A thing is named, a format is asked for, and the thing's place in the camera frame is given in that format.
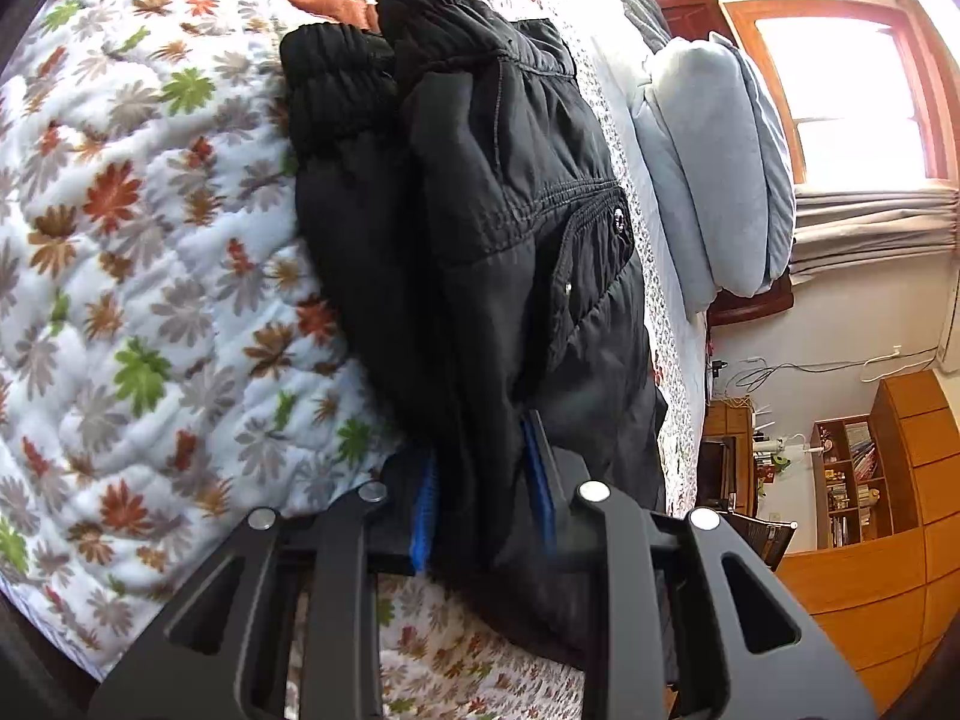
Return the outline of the black pants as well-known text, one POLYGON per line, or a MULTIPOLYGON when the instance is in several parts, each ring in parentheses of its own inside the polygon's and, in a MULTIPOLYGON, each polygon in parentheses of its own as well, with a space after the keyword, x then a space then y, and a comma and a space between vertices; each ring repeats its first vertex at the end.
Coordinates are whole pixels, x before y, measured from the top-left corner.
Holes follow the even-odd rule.
POLYGON ((299 229, 377 403, 436 468, 431 572, 511 644, 582 667, 589 585, 540 551, 523 419, 661 507, 628 200, 553 23, 376 8, 376 31, 281 39, 299 229))

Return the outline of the floral quilted bedspread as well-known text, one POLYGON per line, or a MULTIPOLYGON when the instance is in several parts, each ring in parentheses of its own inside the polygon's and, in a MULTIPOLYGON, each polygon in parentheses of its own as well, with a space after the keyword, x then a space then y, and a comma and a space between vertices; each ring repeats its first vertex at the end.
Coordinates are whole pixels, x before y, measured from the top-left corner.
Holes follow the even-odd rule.
MULTIPOLYGON (((686 315, 628 90, 623 0, 555 21, 646 277, 665 505, 695 500, 686 315)), ((286 0, 16 0, 2 20, 2 712, 78 718, 254 507, 319 511, 394 445, 296 232, 286 0)))

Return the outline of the beige curtain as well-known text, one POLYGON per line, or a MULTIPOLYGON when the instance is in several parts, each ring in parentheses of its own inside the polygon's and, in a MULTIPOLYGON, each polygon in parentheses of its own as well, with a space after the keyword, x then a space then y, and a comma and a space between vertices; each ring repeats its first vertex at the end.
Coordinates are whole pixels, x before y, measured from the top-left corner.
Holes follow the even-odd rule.
POLYGON ((958 244, 958 190, 944 181, 894 188, 796 188, 791 277, 948 254, 958 244))

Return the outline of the wooden bookshelf with books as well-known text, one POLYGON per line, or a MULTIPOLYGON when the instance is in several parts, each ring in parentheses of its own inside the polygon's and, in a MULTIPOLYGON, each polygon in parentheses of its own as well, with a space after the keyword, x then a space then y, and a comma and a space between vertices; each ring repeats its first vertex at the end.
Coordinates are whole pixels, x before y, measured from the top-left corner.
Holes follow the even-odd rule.
POLYGON ((866 415, 814 422, 811 457, 819 550, 893 533, 884 466, 866 415))

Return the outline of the wooden desk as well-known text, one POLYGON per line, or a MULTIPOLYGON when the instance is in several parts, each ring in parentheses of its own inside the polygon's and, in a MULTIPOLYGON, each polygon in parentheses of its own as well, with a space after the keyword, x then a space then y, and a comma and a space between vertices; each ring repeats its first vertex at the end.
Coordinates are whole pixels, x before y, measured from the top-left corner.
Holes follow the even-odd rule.
POLYGON ((757 513, 754 408, 748 398, 713 400, 706 410, 697 463, 697 504, 757 513))

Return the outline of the light blue pillow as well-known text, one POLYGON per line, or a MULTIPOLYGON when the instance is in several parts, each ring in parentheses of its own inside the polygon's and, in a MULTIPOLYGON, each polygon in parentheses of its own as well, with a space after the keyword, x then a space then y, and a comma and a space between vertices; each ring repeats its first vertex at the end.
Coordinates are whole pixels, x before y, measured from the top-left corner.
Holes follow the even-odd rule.
POLYGON ((630 107, 685 310, 752 299, 788 271, 796 194, 760 69, 716 0, 620 0, 617 78, 630 107))

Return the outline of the wooden wardrobe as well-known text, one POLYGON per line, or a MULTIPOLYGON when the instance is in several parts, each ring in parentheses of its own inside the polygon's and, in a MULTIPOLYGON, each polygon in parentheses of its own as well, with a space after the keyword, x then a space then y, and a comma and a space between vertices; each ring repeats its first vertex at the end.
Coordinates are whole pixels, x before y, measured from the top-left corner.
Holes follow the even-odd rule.
POLYGON ((878 384, 864 413, 893 533, 789 554, 778 574, 886 712, 945 649, 958 619, 958 426, 929 371, 878 384))

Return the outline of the dark wooden headboard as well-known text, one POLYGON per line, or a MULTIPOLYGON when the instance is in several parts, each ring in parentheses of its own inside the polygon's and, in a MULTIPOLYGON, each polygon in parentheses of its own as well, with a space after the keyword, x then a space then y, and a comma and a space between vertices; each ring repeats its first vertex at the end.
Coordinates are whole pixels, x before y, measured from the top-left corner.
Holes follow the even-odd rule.
POLYGON ((791 309, 796 195, 784 133, 763 73, 719 0, 654 0, 672 41, 654 55, 649 107, 679 158, 693 220, 674 255, 695 259, 686 299, 715 327, 791 309))

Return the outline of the wooden framed window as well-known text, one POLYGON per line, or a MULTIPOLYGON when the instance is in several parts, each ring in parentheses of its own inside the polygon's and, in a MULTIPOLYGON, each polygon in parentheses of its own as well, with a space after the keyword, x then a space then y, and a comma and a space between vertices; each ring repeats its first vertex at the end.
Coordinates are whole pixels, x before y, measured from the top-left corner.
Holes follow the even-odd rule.
POLYGON ((726 5, 811 190, 958 182, 949 74, 908 10, 854 0, 726 5))

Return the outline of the black mesh office chair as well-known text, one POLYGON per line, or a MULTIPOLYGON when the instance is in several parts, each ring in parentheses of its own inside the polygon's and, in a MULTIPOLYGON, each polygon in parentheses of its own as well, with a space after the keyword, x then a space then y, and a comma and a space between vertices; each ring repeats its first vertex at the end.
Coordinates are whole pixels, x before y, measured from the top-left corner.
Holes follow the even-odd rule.
POLYGON ((747 541, 761 561, 776 571, 797 532, 796 522, 771 522, 727 512, 726 522, 747 541))

